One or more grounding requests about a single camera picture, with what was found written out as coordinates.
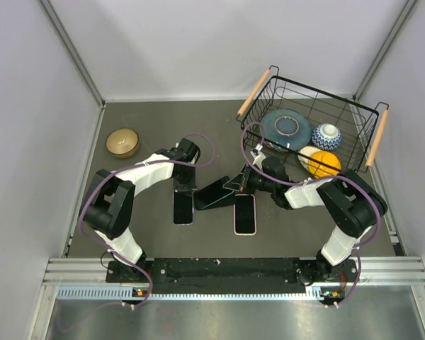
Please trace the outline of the teal-edged black phone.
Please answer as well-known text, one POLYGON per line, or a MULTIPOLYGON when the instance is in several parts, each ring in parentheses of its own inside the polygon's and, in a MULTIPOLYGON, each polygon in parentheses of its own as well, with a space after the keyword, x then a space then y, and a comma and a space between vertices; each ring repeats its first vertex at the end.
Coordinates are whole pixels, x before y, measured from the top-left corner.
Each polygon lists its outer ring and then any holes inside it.
POLYGON ((211 210, 234 205, 234 191, 223 186, 230 180, 229 176, 223 176, 215 182, 194 193, 194 206, 196 210, 211 210))

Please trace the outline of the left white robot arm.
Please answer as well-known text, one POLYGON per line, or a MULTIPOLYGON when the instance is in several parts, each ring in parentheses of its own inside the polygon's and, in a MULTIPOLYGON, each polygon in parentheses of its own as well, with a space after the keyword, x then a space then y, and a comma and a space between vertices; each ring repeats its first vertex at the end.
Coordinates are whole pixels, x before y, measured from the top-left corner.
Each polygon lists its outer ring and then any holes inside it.
POLYGON ((78 227, 88 225, 122 263, 132 281, 146 274, 145 252, 130 231, 135 197, 153 185, 173 179, 183 185, 200 158, 200 148, 183 138, 171 149, 159 149, 145 160, 117 171, 97 171, 81 204, 78 227))

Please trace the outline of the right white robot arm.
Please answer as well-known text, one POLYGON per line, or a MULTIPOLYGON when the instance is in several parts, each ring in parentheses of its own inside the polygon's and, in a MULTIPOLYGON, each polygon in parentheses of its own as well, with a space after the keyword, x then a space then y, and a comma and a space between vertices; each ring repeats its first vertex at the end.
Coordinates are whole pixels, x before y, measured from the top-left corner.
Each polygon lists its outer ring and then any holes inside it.
POLYGON ((286 210, 327 209, 336 226, 314 263, 296 269, 298 280, 305 285, 335 279, 355 246, 388 210, 382 196, 350 169, 331 178, 308 179, 296 184, 275 157, 265 158, 259 164, 244 165, 224 187, 241 194, 270 193, 275 204, 286 210))

